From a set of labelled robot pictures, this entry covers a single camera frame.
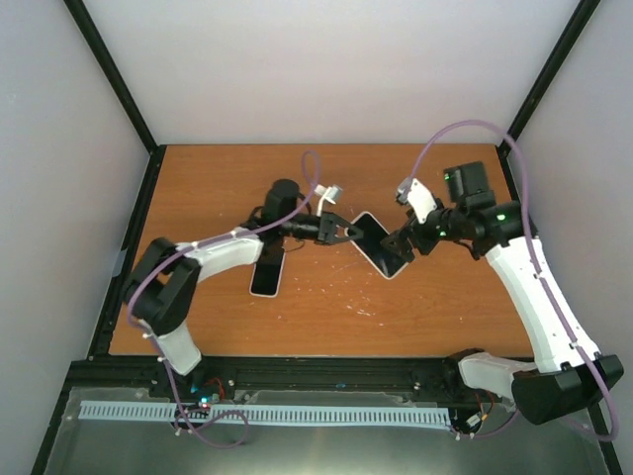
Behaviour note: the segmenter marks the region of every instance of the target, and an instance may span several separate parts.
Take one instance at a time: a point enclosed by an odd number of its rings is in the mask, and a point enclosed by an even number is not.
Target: black metal frame
[[[154,140],[82,0],[64,0],[64,3],[110,81],[136,129],[138,137],[145,145],[149,153],[149,163],[124,237],[122,245],[122,252],[125,253],[123,267],[120,274],[113,277],[110,282],[87,359],[74,361],[70,365],[33,468],[32,473],[34,474],[45,471],[61,416],[68,401],[69,391],[73,387],[145,387],[150,390],[150,394],[169,396],[168,388],[161,382],[160,378],[164,369],[155,357],[111,356],[108,354],[122,306],[123,283],[132,270],[166,146],[157,145]],[[518,139],[532,117],[598,4],[599,0],[579,1],[568,25],[556,42],[534,85],[512,121],[508,133],[515,140]],[[513,199],[517,199],[516,186],[508,164],[510,152],[511,150],[505,141],[497,147],[499,162],[510,195]],[[405,393],[413,400],[432,401],[452,410],[469,408],[475,404],[470,392],[458,391],[457,394],[447,394],[442,389],[445,388],[441,384],[445,369],[442,358],[241,358],[206,356],[204,362],[218,368],[222,374],[230,374],[235,381],[235,387],[244,390],[293,389]],[[597,430],[606,429],[602,412],[598,406],[590,408],[589,414],[593,426]],[[609,472],[621,474],[622,471],[613,445],[610,442],[603,442],[600,447]]]

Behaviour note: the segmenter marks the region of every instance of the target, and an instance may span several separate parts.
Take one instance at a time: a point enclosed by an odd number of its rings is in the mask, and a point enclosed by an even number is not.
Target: white cable carrier
[[[82,401],[79,418],[82,421],[128,421],[173,423],[174,403],[142,403],[112,401]],[[445,408],[362,408],[322,406],[211,406],[208,414],[188,415],[194,423],[203,423],[225,411],[241,411],[252,426],[284,427],[395,427],[435,428],[449,430],[450,418]],[[218,424],[244,424],[239,416],[229,415]]]

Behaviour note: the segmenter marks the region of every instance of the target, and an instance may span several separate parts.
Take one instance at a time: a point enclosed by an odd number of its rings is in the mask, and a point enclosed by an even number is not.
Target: phone screen
[[[363,237],[354,240],[352,244],[358,247],[384,277],[391,279],[407,265],[400,256],[380,245],[380,241],[389,234],[371,214],[361,213],[352,224],[363,231]]]
[[[276,297],[286,254],[282,246],[275,246],[262,255],[253,269],[250,293],[261,297]]]

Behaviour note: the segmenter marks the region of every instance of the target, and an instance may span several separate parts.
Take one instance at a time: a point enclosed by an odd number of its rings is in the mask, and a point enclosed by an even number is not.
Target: red wire
[[[490,391],[486,391],[486,394],[488,394],[488,397],[491,398],[491,408],[488,409],[487,414],[490,414],[493,411],[493,407],[495,406],[495,396],[493,396],[493,393],[491,393]]]
[[[224,399],[225,398],[225,388],[222,385],[222,381],[220,380],[220,378],[210,379],[209,381],[207,381],[205,383],[205,386],[209,386],[210,384],[214,384],[214,383],[218,384],[218,387],[220,388],[220,394],[219,394],[220,400]]]
[[[483,414],[484,406],[482,406],[482,400],[479,399],[479,394],[477,394],[477,392],[475,392],[475,398],[477,399],[477,404],[479,405],[479,412]]]

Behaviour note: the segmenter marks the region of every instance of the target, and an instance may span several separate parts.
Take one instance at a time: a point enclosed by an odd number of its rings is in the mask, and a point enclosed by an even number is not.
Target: scratch
[[[330,278],[332,275],[336,275],[338,272],[340,272],[341,270],[345,270],[348,267],[352,267],[354,265],[358,265],[358,264],[362,264],[364,261],[363,260],[359,260],[358,262],[352,262],[351,264],[347,264],[347,265],[343,265],[340,269],[336,269],[334,272],[332,272],[331,274],[329,274],[327,276],[327,278]]]

